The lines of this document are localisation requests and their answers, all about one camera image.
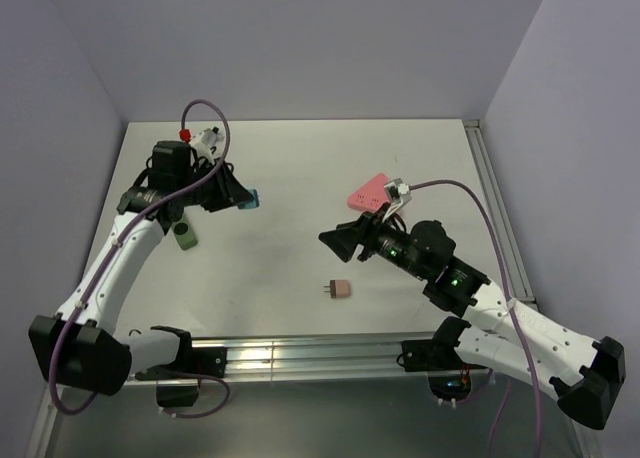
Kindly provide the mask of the blue plug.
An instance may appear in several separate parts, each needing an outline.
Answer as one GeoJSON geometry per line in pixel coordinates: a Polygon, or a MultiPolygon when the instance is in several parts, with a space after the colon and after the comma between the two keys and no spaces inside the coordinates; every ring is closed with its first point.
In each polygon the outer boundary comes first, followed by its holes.
{"type": "Polygon", "coordinates": [[[249,189],[251,199],[237,206],[239,210],[253,210],[260,207],[259,193],[256,189],[249,189]]]}

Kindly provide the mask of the green power strip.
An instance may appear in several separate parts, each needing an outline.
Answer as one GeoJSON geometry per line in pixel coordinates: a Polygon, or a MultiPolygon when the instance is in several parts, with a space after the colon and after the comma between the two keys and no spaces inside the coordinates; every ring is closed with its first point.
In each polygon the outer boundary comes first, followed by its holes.
{"type": "Polygon", "coordinates": [[[181,250],[187,251],[198,245],[198,238],[187,220],[176,222],[172,231],[181,250]]]}

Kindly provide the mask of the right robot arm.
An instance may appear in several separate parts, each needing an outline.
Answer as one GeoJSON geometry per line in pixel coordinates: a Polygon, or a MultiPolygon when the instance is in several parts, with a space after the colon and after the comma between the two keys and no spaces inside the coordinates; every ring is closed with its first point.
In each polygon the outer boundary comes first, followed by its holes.
{"type": "Polygon", "coordinates": [[[626,379],[623,345],[577,333],[507,298],[455,256],[440,222],[420,221],[405,232],[365,212],[319,239],[344,262],[376,255],[424,282],[424,295],[448,315],[432,338],[441,366],[491,368],[537,387],[572,420],[605,428],[626,379]]]}

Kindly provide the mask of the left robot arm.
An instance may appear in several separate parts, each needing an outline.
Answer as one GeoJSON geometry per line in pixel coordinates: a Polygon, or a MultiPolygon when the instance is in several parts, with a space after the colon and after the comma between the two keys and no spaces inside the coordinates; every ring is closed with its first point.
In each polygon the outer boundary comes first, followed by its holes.
{"type": "Polygon", "coordinates": [[[72,295],[52,316],[38,315],[28,336],[49,391],[58,386],[112,396],[130,375],[161,367],[183,377],[195,364],[189,332],[155,326],[131,340],[114,332],[145,262],[188,207],[209,213],[253,198],[224,154],[160,141],[121,196],[106,242],[72,295]]]}

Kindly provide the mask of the pink plug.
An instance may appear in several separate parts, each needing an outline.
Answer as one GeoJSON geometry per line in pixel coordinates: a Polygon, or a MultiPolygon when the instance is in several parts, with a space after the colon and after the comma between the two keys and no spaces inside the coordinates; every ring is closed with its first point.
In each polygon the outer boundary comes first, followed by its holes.
{"type": "Polygon", "coordinates": [[[352,294],[351,284],[348,280],[332,279],[324,286],[324,292],[332,299],[349,298],[352,294]]]}

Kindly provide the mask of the pink triangular power strip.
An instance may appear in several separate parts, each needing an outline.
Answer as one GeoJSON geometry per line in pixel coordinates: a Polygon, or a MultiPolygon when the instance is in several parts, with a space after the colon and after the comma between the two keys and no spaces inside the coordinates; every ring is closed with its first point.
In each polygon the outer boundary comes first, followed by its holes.
{"type": "Polygon", "coordinates": [[[348,196],[347,207],[358,212],[375,213],[383,205],[390,204],[384,188],[388,182],[389,178],[386,174],[378,173],[348,196]]]}

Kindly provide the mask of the aluminium front rail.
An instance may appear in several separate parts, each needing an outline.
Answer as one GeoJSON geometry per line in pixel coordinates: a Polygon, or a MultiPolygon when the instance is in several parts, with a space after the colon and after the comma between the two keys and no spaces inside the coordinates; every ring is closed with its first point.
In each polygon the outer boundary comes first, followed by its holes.
{"type": "Polygon", "coordinates": [[[279,383],[407,377],[396,358],[407,340],[426,340],[427,333],[308,335],[257,338],[196,338],[199,352],[225,352],[229,383],[279,383]]]}

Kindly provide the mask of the aluminium rail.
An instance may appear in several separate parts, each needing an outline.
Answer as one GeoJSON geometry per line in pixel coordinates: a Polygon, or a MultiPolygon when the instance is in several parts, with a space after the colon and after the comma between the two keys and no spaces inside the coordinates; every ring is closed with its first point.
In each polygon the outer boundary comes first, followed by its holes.
{"type": "Polygon", "coordinates": [[[407,377],[396,358],[407,340],[426,340],[427,333],[308,335],[257,338],[196,338],[199,352],[225,352],[229,383],[279,383],[407,377]]]}
{"type": "Polygon", "coordinates": [[[463,120],[464,131],[477,168],[487,202],[488,213],[494,224],[498,242],[504,256],[510,289],[520,301],[536,303],[524,262],[516,242],[507,210],[499,189],[497,177],[484,143],[481,121],[463,120]]]}

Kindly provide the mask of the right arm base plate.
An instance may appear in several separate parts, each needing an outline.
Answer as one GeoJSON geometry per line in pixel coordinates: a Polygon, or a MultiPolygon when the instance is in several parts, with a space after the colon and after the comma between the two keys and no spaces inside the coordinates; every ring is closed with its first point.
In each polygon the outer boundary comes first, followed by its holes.
{"type": "Polygon", "coordinates": [[[462,368],[454,349],[434,339],[405,340],[396,364],[407,373],[451,371],[462,368]]]}

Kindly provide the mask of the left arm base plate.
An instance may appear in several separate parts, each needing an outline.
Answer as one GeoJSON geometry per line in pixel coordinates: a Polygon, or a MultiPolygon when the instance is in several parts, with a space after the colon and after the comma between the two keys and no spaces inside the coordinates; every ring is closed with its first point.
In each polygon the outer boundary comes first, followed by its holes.
{"type": "Polygon", "coordinates": [[[157,365],[135,374],[138,381],[157,381],[207,375],[223,378],[227,364],[226,347],[198,347],[182,353],[174,362],[157,365]]]}

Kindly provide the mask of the aluminium right rail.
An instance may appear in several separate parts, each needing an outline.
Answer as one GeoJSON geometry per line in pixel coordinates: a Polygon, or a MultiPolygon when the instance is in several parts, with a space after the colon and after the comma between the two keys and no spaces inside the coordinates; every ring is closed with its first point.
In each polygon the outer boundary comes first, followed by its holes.
{"type": "Polygon", "coordinates": [[[497,177],[484,143],[481,121],[463,120],[464,131],[477,168],[487,202],[488,213],[494,224],[498,242],[504,256],[510,289],[520,301],[536,303],[524,262],[516,242],[507,210],[499,189],[497,177]]]}

